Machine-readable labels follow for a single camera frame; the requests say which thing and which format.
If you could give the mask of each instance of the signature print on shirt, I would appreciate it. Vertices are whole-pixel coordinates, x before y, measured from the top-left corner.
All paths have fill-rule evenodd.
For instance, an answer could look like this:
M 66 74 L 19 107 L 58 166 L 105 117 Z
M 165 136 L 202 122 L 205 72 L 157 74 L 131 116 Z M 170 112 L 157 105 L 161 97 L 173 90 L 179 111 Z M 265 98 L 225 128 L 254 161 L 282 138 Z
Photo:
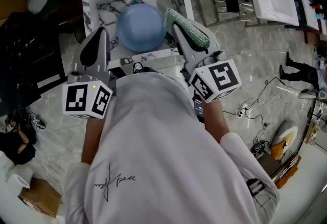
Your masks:
M 110 178 L 110 166 L 111 162 L 109 161 L 109 175 L 108 178 L 105 179 L 105 182 L 103 184 L 94 184 L 92 188 L 97 187 L 100 189 L 103 189 L 103 197 L 104 199 L 108 202 L 108 193 L 109 193 L 109 185 L 115 181 L 116 187 L 118 188 L 118 184 L 122 181 L 135 181 L 135 176 L 130 176 L 130 177 L 121 177 L 121 174 L 119 173 L 115 178 L 111 179 Z

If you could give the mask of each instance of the black and white marker cube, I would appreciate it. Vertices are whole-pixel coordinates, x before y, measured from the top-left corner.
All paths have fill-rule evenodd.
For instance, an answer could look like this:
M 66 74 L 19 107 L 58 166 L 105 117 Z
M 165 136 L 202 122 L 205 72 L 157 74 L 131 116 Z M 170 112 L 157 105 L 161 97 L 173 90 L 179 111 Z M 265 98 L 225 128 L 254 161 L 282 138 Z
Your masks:
M 76 82 L 62 87 L 62 110 L 80 119 L 102 119 L 112 96 L 101 80 Z
M 196 68 L 190 82 L 206 103 L 225 97 L 242 85 L 232 59 Z

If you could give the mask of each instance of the paper roll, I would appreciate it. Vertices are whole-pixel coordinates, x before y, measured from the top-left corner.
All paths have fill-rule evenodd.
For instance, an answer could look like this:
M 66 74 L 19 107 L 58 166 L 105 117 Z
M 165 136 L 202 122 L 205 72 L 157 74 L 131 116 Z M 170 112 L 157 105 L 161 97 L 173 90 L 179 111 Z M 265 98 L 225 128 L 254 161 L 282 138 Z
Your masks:
M 30 188 L 32 169 L 27 165 L 17 165 L 10 173 L 7 184 L 14 195 L 19 195 L 22 188 Z

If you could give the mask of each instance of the green sponge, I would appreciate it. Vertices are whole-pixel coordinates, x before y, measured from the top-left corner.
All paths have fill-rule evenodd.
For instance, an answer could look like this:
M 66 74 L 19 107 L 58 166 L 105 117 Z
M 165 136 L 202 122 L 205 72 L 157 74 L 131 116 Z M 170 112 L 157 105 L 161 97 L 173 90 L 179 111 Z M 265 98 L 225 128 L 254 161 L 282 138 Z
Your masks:
M 174 23 L 177 23 L 185 31 L 190 40 L 196 46 L 206 49 L 210 46 L 210 40 L 198 28 L 191 24 L 177 11 L 173 9 L 167 9 L 163 26 L 170 35 L 173 35 L 172 28 Z

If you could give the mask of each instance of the black shoe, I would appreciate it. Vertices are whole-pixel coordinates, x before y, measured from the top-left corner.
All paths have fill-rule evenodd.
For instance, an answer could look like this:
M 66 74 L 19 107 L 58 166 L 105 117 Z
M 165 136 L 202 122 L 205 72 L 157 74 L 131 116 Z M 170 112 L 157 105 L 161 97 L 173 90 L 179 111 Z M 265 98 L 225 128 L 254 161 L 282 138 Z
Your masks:
M 291 66 L 293 60 L 290 58 L 290 53 L 286 53 L 286 66 Z
M 133 65 L 133 74 L 138 73 L 140 70 L 143 69 L 143 65 L 141 62 L 136 62 Z
M 279 77 L 280 79 L 285 79 L 285 72 L 282 65 L 279 66 Z

